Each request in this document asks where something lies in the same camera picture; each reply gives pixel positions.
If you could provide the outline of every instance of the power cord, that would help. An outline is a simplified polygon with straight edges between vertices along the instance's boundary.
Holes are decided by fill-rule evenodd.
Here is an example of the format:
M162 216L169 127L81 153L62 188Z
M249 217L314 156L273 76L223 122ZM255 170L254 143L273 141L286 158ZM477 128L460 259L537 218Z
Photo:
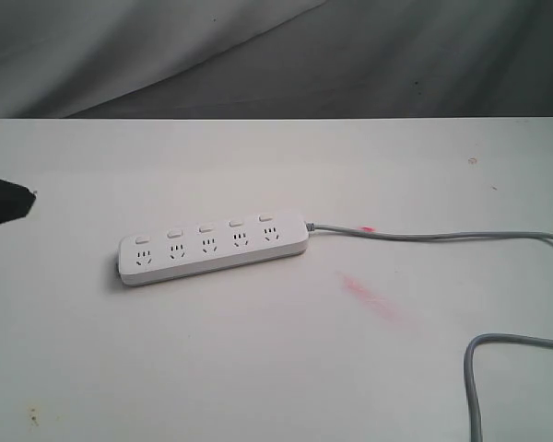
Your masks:
M357 230L355 228L323 226L314 223L307 223L306 226L307 230L310 232L313 232L315 230L324 230L353 237L382 239L387 241L432 242L468 238L532 238L553 240L553 234L545 232L458 232L440 233L433 235L392 235L386 233L366 232L364 230ZM548 348L553 350L552 340L521 336L518 334L488 333L481 334L476 338L473 338L473 340L469 343L467 349L465 350L465 357L463 360L463 375L465 381L465 394L467 396L467 407L469 410L471 442L483 441L483 435L481 431L481 411L479 409L476 381L473 373L473 353L479 345L482 345L484 343L514 343L519 345L531 345L534 347Z

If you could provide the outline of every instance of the red mark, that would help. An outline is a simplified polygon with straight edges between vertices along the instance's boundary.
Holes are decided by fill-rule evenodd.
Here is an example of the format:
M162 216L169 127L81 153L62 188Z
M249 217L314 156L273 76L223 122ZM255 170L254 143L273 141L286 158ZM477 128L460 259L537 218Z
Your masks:
M344 288L352 293L355 298L362 302L365 306L386 320L399 320L396 309L388 299L375 295L368 288L365 288L350 276L343 273L339 274L343 278Z

